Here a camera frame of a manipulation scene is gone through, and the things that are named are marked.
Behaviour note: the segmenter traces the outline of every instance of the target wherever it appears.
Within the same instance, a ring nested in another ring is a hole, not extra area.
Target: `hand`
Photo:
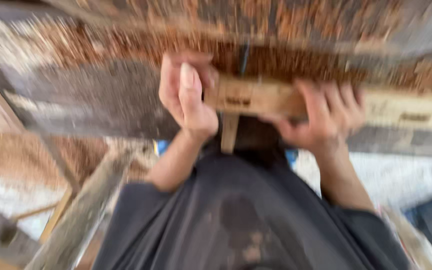
[[[183,131],[202,141],[218,131],[218,116],[202,102],[203,87],[214,87],[219,75],[213,56],[186,51],[165,53],[159,99]]]
[[[312,152],[316,158],[347,151],[346,139],[364,124],[363,92],[345,83],[295,80],[306,102],[309,121],[292,125],[282,116],[263,116],[286,143]]]

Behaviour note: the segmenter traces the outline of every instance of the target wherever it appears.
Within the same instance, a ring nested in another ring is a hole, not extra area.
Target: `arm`
[[[145,177],[160,191],[174,191],[188,178],[201,146],[218,131],[216,112],[202,102],[203,85],[218,78],[211,58],[198,52],[163,57],[159,98],[181,130]]]
[[[174,191],[190,175],[203,143],[186,130],[180,130],[164,155],[148,172],[146,180],[161,191]]]
[[[281,116],[263,117],[281,133],[286,143],[309,150],[321,174],[321,192],[332,204],[374,211],[368,193],[351,164],[346,138],[364,123],[360,90],[349,84],[315,84],[297,80],[295,87],[306,102],[309,121],[293,125]]]

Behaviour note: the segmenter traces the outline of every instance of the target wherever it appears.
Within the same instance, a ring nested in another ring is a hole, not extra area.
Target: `t-shirt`
[[[213,154],[176,192],[131,183],[93,270],[404,270],[383,221],[330,205],[283,160]]]

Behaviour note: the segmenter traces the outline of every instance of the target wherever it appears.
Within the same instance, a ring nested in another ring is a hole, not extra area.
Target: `blue object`
[[[154,152],[156,153],[156,155],[158,157],[160,157],[166,152],[166,150],[168,150],[168,147],[170,146],[171,141],[168,141],[168,140],[156,141],[156,140],[154,140],[153,144],[154,144]]]
[[[284,155],[286,156],[289,166],[292,168],[298,159],[298,149],[286,149],[284,150]]]

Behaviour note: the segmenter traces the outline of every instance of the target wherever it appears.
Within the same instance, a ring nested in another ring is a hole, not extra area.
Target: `person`
[[[408,269],[349,159],[345,140],[364,123],[363,92],[295,80],[309,120],[262,116],[286,144],[315,156],[320,198],[278,151],[269,162],[252,151],[198,160],[219,126],[202,102],[203,87],[218,80],[211,60],[164,55],[159,98],[181,129],[146,181],[121,191],[93,269]]]

